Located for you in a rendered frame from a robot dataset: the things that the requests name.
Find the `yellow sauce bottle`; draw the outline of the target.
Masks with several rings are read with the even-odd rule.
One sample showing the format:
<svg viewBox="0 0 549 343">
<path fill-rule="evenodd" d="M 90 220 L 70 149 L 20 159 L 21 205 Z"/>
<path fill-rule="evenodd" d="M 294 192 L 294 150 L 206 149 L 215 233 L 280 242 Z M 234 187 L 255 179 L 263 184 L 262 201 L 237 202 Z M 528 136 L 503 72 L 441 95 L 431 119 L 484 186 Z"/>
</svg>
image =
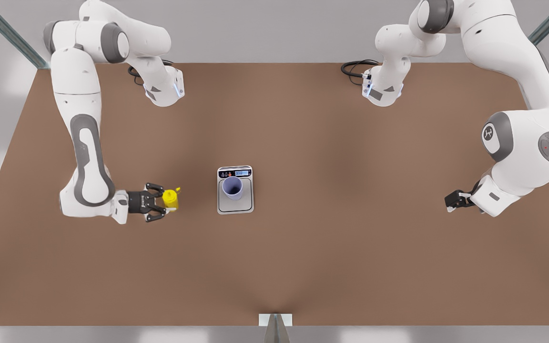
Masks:
<svg viewBox="0 0 549 343">
<path fill-rule="evenodd" d="M 181 191 L 180 187 L 176 189 L 165 190 L 162 193 L 162 202 L 165 205 L 165 209 L 168 212 L 174 212 L 179 208 L 179 193 Z"/>
</svg>

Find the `lavender plastic cup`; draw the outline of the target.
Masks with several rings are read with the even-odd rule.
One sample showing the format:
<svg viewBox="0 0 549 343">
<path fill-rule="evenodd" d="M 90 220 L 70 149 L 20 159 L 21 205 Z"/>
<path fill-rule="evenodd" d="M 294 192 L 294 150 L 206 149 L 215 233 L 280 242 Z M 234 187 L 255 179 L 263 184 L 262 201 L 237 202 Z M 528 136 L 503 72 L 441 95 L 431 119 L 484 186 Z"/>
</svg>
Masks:
<svg viewBox="0 0 549 343">
<path fill-rule="evenodd" d="M 223 180 L 222 191 L 233 201 L 240 200 L 243 195 L 243 182 L 237 176 L 229 176 Z"/>
</svg>

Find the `silver kitchen scale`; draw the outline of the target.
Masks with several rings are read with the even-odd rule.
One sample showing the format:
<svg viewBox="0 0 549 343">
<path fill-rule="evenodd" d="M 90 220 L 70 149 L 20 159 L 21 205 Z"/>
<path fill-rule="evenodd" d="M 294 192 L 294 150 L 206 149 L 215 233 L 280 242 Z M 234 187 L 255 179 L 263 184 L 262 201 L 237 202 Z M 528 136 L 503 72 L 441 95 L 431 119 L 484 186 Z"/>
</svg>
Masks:
<svg viewBox="0 0 549 343">
<path fill-rule="evenodd" d="M 223 180 L 229 176 L 237 176 L 243 182 L 243 195 L 240 200 L 233 201 L 222 191 Z M 222 167 L 217 170 L 217 211 L 219 214 L 250 213 L 254 209 L 253 169 L 251 166 Z"/>
</svg>

